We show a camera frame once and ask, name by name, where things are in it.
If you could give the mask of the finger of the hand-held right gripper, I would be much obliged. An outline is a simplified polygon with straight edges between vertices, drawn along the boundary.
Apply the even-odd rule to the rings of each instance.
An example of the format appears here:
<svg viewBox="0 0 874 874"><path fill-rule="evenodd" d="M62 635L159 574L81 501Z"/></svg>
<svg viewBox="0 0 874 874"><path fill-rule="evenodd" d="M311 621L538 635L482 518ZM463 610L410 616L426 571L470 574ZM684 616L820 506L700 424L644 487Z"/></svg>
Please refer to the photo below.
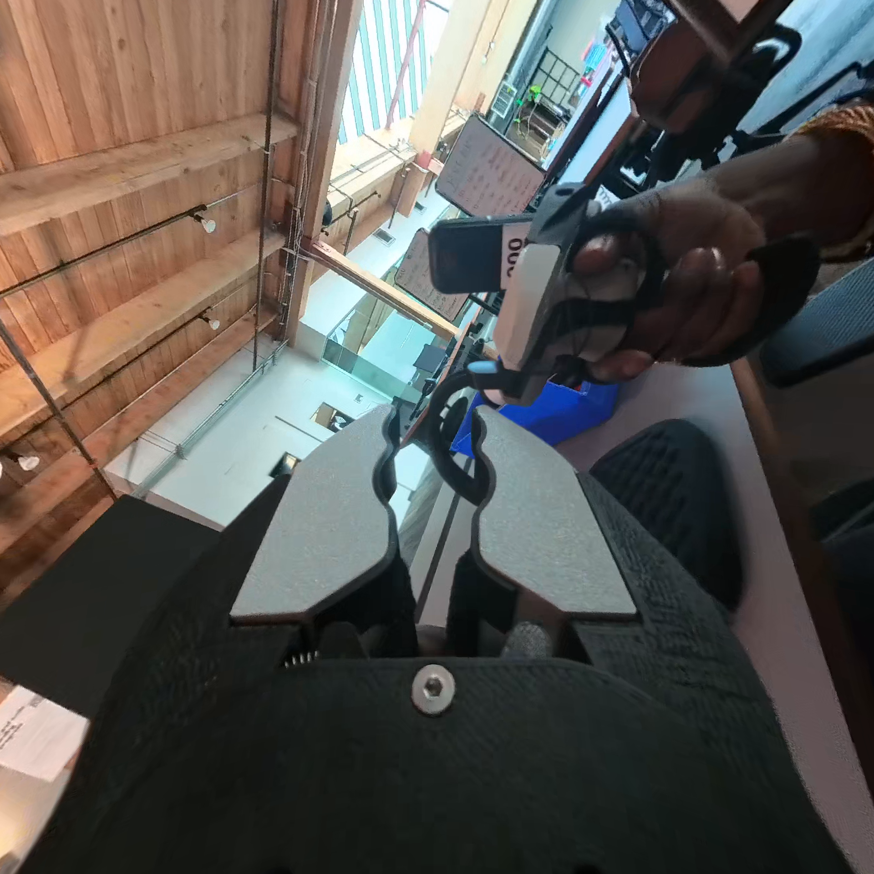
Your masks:
<svg viewBox="0 0 874 874"><path fill-rule="evenodd" d="M484 359L466 367L470 385L489 405L519 405L523 394L523 375L506 368L501 360Z"/></svg>

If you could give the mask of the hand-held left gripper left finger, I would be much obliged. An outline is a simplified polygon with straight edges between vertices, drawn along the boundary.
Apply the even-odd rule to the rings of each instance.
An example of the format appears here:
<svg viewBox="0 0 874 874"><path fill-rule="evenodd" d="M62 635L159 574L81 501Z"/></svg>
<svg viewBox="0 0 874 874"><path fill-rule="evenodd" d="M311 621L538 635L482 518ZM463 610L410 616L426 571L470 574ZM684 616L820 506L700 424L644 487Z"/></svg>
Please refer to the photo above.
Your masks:
<svg viewBox="0 0 874 874"><path fill-rule="evenodd" d="M390 567L398 409L383 404L294 468L231 607L237 625L315 620Z"/></svg>

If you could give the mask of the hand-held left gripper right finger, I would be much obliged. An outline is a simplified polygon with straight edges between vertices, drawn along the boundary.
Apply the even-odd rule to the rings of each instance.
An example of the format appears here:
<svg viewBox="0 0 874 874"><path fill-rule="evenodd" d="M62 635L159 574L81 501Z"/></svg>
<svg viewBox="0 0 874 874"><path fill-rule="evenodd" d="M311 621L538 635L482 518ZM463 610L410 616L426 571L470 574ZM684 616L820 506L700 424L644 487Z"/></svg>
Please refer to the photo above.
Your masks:
<svg viewBox="0 0 874 874"><path fill-rule="evenodd" d="M578 473L554 447L489 407L474 412L469 604L475 638L508 643L519 628L550 654L570 654L576 625L614 632L640 609Z"/></svg>

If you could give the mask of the blue plastic bin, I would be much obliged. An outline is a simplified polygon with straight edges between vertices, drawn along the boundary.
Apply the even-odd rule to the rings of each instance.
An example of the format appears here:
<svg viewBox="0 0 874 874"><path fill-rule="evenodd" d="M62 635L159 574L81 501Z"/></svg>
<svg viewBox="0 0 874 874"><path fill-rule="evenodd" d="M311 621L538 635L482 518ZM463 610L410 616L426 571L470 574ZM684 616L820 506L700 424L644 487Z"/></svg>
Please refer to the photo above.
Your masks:
<svg viewBox="0 0 874 874"><path fill-rule="evenodd" d="M597 427L614 414L619 386L582 383L578 389L547 383L528 407L505 404L497 411L555 447Z"/></svg>

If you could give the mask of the person's right forearm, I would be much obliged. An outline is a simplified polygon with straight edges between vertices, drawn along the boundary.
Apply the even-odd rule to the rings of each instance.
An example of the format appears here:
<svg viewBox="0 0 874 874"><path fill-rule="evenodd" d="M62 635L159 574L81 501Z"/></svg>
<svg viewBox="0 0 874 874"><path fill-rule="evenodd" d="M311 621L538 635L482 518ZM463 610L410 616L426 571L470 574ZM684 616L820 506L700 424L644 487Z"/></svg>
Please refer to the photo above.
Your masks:
<svg viewBox="0 0 874 874"><path fill-rule="evenodd" d="M809 234L824 261L872 255L872 93L815 115L753 164L749 205L767 235Z"/></svg>

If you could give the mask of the person's right hand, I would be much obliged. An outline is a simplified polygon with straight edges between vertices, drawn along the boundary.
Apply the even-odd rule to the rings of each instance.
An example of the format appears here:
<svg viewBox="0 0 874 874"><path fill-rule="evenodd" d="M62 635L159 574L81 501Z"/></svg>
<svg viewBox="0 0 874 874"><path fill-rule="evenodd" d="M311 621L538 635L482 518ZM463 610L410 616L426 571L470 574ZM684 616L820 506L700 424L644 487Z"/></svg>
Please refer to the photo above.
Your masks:
<svg viewBox="0 0 874 874"><path fill-rule="evenodd" d="M588 366L603 383L629 381L655 363L723 352L749 332L764 294L749 253L767 244L764 219L724 165L618 203L658 244L668 270L661 304L638 314L617 351Z"/></svg>

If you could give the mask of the small whiteboard with writing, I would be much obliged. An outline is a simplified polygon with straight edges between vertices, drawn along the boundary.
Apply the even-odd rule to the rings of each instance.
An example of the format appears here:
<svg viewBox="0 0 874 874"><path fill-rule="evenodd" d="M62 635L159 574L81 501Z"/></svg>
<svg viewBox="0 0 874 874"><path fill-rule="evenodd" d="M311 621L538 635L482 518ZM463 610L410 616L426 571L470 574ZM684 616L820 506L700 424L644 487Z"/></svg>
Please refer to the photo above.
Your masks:
<svg viewBox="0 0 874 874"><path fill-rule="evenodd" d="M399 262L394 282L397 288L418 300L435 314L455 322L466 306L468 295L445 294L435 288L429 266L429 231L419 229Z"/></svg>

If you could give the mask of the large whiteboard with writing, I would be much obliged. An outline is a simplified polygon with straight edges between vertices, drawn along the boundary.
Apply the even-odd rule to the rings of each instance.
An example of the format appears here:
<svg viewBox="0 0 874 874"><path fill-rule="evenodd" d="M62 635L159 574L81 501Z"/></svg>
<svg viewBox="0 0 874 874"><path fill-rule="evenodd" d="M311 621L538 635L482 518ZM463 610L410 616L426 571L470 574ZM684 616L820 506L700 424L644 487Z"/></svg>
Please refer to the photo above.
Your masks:
<svg viewBox="0 0 874 874"><path fill-rule="evenodd" d="M435 190L471 217L517 215L536 197L544 176L539 163L475 114L462 127Z"/></svg>

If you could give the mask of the black mesh office chair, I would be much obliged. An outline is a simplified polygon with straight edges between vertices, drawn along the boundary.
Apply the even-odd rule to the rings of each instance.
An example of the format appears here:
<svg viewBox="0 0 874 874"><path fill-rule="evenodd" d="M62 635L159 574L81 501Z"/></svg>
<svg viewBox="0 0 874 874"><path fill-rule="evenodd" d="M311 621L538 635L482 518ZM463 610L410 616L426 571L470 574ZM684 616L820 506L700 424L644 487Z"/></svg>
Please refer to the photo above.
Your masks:
<svg viewBox="0 0 874 874"><path fill-rule="evenodd" d="M657 422L589 470L710 596L737 609L744 570L721 454L691 421Z"/></svg>

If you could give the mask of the black flat panel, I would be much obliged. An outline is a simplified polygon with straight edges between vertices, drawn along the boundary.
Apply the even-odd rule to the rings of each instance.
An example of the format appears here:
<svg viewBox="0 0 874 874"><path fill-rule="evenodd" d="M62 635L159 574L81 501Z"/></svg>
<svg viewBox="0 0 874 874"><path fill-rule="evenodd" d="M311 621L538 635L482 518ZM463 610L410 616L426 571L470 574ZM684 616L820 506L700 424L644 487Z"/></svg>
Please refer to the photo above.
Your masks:
<svg viewBox="0 0 874 874"><path fill-rule="evenodd" d="M86 718L147 617L219 531L122 497L1 617L1 675Z"/></svg>

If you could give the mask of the grey mesh office chair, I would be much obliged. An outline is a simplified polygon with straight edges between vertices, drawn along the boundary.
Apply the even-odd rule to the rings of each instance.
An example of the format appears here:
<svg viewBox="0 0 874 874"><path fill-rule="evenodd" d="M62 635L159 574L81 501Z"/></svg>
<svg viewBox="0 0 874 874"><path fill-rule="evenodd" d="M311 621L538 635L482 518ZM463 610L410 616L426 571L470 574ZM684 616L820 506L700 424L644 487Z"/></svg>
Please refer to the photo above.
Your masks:
<svg viewBox="0 0 874 874"><path fill-rule="evenodd" d="M873 261L812 297L759 350L761 375L785 389L873 353Z"/></svg>

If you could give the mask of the white paper sheet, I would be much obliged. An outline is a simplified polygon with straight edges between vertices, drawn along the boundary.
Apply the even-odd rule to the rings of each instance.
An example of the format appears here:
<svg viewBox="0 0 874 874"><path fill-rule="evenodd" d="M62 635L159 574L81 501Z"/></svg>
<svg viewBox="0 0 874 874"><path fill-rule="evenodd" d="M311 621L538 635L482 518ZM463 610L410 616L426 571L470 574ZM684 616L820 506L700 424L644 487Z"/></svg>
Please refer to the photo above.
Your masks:
<svg viewBox="0 0 874 874"><path fill-rule="evenodd" d="M1 767L51 783L80 750L89 720L24 686L1 704Z"/></svg>

